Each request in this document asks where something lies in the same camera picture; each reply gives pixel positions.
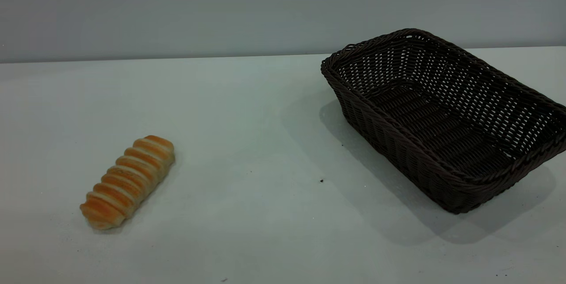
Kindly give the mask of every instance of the white table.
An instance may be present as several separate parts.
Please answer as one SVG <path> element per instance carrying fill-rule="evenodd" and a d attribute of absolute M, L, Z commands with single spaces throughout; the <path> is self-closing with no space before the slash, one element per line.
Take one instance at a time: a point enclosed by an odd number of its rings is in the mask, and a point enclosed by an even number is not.
<path fill-rule="evenodd" d="M 566 103 L 566 47 L 471 52 Z M 345 122 L 325 57 L 0 65 L 0 282 L 566 282 L 566 154 L 446 213 Z M 176 165 L 94 231 L 79 204 L 147 134 Z"/>

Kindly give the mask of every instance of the golden-brown crust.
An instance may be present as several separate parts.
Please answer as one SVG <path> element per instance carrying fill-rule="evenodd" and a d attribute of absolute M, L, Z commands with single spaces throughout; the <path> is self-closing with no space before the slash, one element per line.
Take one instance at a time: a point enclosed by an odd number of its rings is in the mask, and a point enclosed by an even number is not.
<path fill-rule="evenodd" d="M 134 141 L 134 147 L 155 155 L 165 163 L 166 167 L 168 167 L 174 161 L 172 152 L 168 151 L 162 145 L 159 145 L 154 141 L 150 141 L 149 139 L 142 138 Z"/>
<path fill-rule="evenodd" d="M 80 205 L 91 226 L 105 230 L 131 217 L 168 173 L 175 159 L 173 152 L 170 141 L 153 135 L 136 140 L 126 149 Z"/>

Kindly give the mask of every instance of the woven pattern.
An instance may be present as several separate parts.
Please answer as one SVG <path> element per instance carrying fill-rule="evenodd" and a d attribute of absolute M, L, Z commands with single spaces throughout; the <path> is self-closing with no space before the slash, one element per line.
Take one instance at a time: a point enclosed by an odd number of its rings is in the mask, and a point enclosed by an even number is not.
<path fill-rule="evenodd" d="M 348 123 L 452 213 L 566 149 L 564 106 L 428 32 L 349 45 L 321 70 Z"/>

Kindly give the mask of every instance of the woven plastic basket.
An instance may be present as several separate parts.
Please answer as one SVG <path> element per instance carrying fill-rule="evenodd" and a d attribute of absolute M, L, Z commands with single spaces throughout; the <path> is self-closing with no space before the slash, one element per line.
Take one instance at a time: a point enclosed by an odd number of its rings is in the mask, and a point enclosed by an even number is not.
<path fill-rule="evenodd" d="M 564 106 L 428 32 L 349 45 L 321 69 L 348 123 L 452 213 L 566 149 Z"/>

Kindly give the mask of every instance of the basket rim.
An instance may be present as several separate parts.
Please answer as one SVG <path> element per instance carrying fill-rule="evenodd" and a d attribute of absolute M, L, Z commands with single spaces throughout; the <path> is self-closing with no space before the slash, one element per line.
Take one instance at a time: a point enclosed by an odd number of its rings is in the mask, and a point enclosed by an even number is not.
<path fill-rule="evenodd" d="M 507 82 L 511 87 L 515 87 L 516 89 L 525 92 L 526 95 L 530 95 L 532 98 L 539 100 L 541 103 L 548 105 L 553 111 L 557 113 L 561 113 L 562 115 L 564 115 L 564 117 L 566 117 L 566 107 L 564 107 L 564 105 L 556 103 L 556 101 L 551 100 L 550 98 L 546 97 L 544 94 L 541 94 L 540 92 L 532 89 L 531 87 L 522 84 L 515 78 L 508 76 L 507 74 L 487 64 L 487 62 L 481 60 L 480 58 L 477 58 L 476 56 L 464 50 L 463 48 L 451 42 L 448 42 L 442 38 L 439 38 L 438 36 L 435 36 L 430 32 L 419 30 L 418 28 L 405 28 L 402 30 L 392 32 L 390 34 L 384 34 L 376 38 L 372 38 L 364 42 L 359 42 L 357 44 L 348 44 L 348 46 L 346 46 L 342 50 L 339 50 L 338 52 L 334 52 L 331 56 L 329 56 L 329 58 L 326 58 L 325 60 L 322 61 L 321 64 L 322 73 L 325 76 L 332 77 L 334 80 L 342 84 L 342 86 L 347 88 L 364 104 L 371 107 L 377 114 L 383 117 L 386 122 L 388 122 L 390 125 L 392 125 L 392 127 L 394 127 L 394 129 L 396 129 L 402 135 L 407 137 L 412 144 L 416 145 L 417 148 L 424 151 L 425 155 L 429 157 L 431 161 L 433 161 L 437 165 L 440 165 L 442 169 L 444 169 L 454 177 L 459 178 L 462 183 L 465 183 L 469 187 L 472 187 L 471 185 L 485 186 L 487 184 L 497 183 L 498 179 L 503 175 L 520 170 L 522 169 L 522 167 L 532 163 L 532 161 L 534 161 L 535 159 L 540 160 L 542 158 L 545 158 L 544 161 L 546 161 L 552 158 L 554 155 L 558 153 L 548 157 L 548 155 L 546 155 L 545 152 L 548 151 L 553 146 L 562 146 L 560 150 L 564 150 L 566 148 L 566 131 L 563 131 L 554 135 L 552 139 L 549 139 L 548 141 L 546 141 L 546 143 L 544 143 L 540 147 L 530 150 L 528 153 L 522 155 L 518 159 L 515 159 L 515 161 L 513 161 L 510 165 L 507 165 L 506 167 L 502 167 L 499 171 L 492 173 L 491 175 L 488 175 L 487 177 L 484 177 L 481 180 L 474 179 L 471 175 L 464 173 L 463 171 L 460 171 L 459 169 L 448 164 L 446 161 L 441 159 L 441 157 L 439 157 L 434 151 L 432 151 L 428 147 L 425 147 L 425 145 L 423 145 L 421 140 L 417 138 L 415 135 L 413 135 L 411 131 L 406 129 L 404 125 L 401 125 L 394 117 L 390 116 L 389 113 L 387 113 L 386 111 L 375 105 L 372 101 L 365 98 L 358 90 L 352 88 L 352 86 L 350 86 L 348 82 L 344 81 L 340 77 L 337 70 L 334 69 L 334 66 L 336 66 L 337 63 L 340 63 L 343 60 L 349 58 L 355 58 L 358 54 L 363 56 L 364 49 L 368 46 L 386 44 L 396 38 L 402 36 L 410 36 L 410 35 L 424 36 L 426 38 L 429 38 L 430 40 L 437 42 L 437 44 L 441 46 L 445 46 L 449 50 L 452 50 L 455 54 L 461 56 L 461 58 L 465 58 L 469 60 L 471 64 L 477 66 L 477 68 L 485 69 L 488 73 L 491 73 L 500 80 Z"/>

